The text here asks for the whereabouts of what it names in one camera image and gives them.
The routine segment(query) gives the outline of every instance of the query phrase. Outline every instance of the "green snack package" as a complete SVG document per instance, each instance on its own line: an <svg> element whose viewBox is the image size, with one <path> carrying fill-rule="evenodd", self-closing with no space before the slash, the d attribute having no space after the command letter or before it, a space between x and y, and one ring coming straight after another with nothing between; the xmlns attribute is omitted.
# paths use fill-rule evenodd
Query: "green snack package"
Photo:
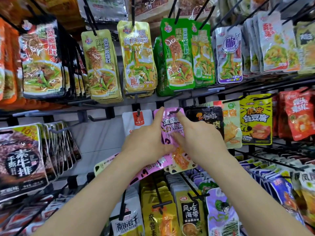
<svg viewBox="0 0 315 236"><path fill-rule="evenodd" d="M158 70L158 85L157 94L159 96L172 96L174 95L173 90L169 88L169 83L166 74L165 60L163 53L163 44L161 36L155 39L154 49L153 49L154 61Z"/></svg>
<svg viewBox="0 0 315 236"><path fill-rule="evenodd" d="M215 76L212 74L215 69L213 52L210 39L210 25L200 30L202 23L191 20L191 54L195 80L209 81L208 85L215 83Z"/></svg>
<svg viewBox="0 0 315 236"><path fill-rule="evenodd" d="M195 87L191 59L192 24L188 19L164 18L161 34L169 88L191 89Z"/></svg>

